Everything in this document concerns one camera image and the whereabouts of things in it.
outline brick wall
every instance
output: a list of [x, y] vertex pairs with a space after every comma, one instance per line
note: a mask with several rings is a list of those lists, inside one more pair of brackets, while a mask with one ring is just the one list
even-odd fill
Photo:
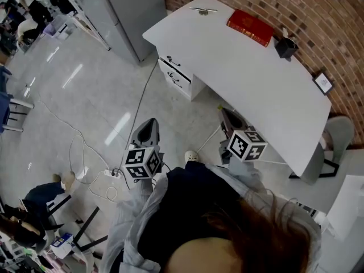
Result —
[[[166, 0], [176, 10], [192, 0]], [[296, 57], [314, 76], [334, 81], [332, 113], [355, 124], [354, 145], [364, 145], [364, 0], [219, 0], [296, 36]]]

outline brown boot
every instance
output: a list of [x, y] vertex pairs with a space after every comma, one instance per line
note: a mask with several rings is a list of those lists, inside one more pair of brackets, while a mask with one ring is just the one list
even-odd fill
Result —
[[75, 182], [75, 173], [73, 171], [67, 172], [66, 175], [63, 178], [63, 183], [66, 186], [66, 192], [69, 193], [69, 190], [73, 184], [73, 182]]
[[52, 181], [53, 182], [61, 182], [61, 176], [59, 176], [58, 174], [53, 174], [52, 175]]

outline pen holder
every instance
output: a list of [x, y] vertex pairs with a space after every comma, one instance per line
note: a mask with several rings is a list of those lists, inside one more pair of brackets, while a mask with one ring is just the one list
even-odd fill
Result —
[[291, 56], [298, 50], [297, 44], [289, 38], [282, 38], [275, 49], [280, 58], [290, 60]]

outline white cube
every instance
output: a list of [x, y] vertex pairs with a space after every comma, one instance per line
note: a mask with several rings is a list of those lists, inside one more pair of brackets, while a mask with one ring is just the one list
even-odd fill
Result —
[[240, 161], [259, 160], [267, 142], [256, 131], [236, 130], [227, 149]]
[[158, 157], [159, 146], [126, 150], [123, 159], [123, 171], [135, 179], [152, 178], [161, 160]]

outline picture frame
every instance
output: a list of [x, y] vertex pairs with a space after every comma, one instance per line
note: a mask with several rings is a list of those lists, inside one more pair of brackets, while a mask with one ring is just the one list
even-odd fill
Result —
[[318, 76], [313, 78], [312, 81], [325, 96], [334, 88], [334, 83], [327, 78], [324, 72], [318, 74]]

